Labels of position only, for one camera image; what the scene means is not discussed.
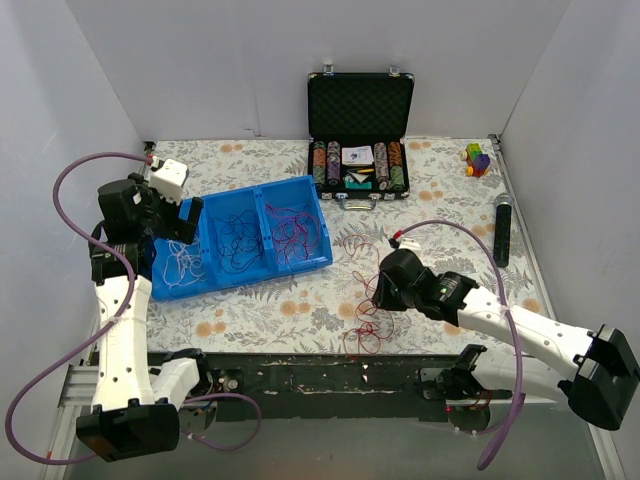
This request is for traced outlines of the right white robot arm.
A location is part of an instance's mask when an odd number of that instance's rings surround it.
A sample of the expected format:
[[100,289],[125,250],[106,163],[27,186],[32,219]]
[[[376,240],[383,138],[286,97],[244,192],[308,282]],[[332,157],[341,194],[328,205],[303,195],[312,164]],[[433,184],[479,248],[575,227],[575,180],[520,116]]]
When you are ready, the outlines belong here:
[[521,307],[505,308],[468,277],[434,274],[411,250],[398,249],[382,260],[373,301],[385,311],[414,309],[430,320],[485,334],[522,355],[506,359],[469,345],[451,367],[421,372],[428,399],[510,391],[564,404],[582,420],[617,431],[639,385],[638,362],[620,330],[589,330]]

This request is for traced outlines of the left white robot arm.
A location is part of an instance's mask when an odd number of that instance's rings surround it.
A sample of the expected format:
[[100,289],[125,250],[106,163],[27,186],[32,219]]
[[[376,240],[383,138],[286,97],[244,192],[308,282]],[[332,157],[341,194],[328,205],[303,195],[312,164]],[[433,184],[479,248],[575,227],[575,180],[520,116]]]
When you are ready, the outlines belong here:
[[203,201],[180,218],[186,173],[131,174],[103,185],[103,215],[91,233],[91,277],[107,328],[98,342],[99,371],[91,412],[78,418],[79,440],[107,462],[172,451],[179,409],[205,398],[213,377],[199,349],[167,355],[156,375],[147,359],[147,313],[157,239],[190,244]]

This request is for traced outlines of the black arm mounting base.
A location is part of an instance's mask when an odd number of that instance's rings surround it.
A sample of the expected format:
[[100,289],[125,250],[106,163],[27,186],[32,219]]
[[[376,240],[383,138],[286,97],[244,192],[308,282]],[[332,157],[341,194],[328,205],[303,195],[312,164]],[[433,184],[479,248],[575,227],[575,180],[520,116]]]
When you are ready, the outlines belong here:
[[226,394],[201,408],[218,422],[252,418],[253,399],[263,418],[417,419],[482,430],[491,419],[489,392],[469,379],[456,382],[454,355],[230,354],[187,349],[175,358],[195,360],[198,395]]

